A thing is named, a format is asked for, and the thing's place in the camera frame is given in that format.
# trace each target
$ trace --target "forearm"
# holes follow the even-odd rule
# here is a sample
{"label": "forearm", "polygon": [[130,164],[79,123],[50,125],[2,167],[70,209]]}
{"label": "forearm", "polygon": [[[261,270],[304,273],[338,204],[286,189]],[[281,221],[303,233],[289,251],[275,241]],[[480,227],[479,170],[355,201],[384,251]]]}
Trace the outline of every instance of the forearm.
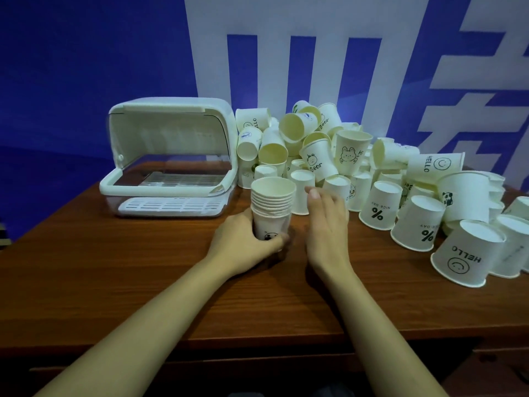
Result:
{"label": "forearm", "polygon": [[377,397],[446,397],[356,274],[326,281]]}
{"label": "forearm", "polygon": [[142,396],[197,313],[228,279],[220,266],[197,263],[37,395]]}

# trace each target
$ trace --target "person's right hand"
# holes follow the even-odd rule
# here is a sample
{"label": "person's right hand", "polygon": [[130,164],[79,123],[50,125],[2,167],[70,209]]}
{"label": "person's right hand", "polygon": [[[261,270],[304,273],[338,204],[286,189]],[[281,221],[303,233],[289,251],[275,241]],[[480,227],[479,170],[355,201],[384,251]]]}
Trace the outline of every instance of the person's right hand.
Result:
{"label": "person's right hand", "polygon": [[349,212],[343,199],[321,188],[306,187],[308,261],[320,278],[340,279],[352,272],[347,247]]}

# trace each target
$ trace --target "person's left arm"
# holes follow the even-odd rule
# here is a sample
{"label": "person's left arm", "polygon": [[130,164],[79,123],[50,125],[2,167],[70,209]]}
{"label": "person's left arm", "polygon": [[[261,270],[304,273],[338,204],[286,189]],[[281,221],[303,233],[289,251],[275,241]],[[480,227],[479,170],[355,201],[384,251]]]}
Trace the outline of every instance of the person's left arm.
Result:
{"label": "person's left arm", "polygon": [[53,379],[39,397],[142,396],[195,316],[230,277],[279,251],[287,235],[259,241],[252,212],[230,216],[207,256]]}

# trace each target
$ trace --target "wood grain surface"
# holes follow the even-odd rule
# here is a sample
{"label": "wood grain surface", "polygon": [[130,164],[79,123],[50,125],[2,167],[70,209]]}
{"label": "wood grain surface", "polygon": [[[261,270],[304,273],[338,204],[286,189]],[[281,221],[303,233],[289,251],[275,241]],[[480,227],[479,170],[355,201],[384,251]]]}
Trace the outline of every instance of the wood grain surface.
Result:
{"label": "wood grain surface", "polygon": [[[93,345],[202,259],[215,228],[249,197],[235,188],[217,219],[123,219],[97,185],[89,188],[0,254],[0,354]],[[307,268],[307,224],[293,216],[285,260],[228,281],[177,348],[343,342],[325,288]],[[396,245],[357,213],[349,248],[354,270],[407,339],[529,334],[529,275],[461,287],[437,274],[430,253]]]}

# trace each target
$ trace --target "fingernail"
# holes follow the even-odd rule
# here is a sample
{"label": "fingernail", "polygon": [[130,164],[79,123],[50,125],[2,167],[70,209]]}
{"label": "fingernail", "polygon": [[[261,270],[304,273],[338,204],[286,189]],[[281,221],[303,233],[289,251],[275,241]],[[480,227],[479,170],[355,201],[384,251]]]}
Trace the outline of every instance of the fingernail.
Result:
{"label": "fingernail", "polygon": [[320,199],[320,193],[315,188],[312,188],[308,194],[312,199]]}

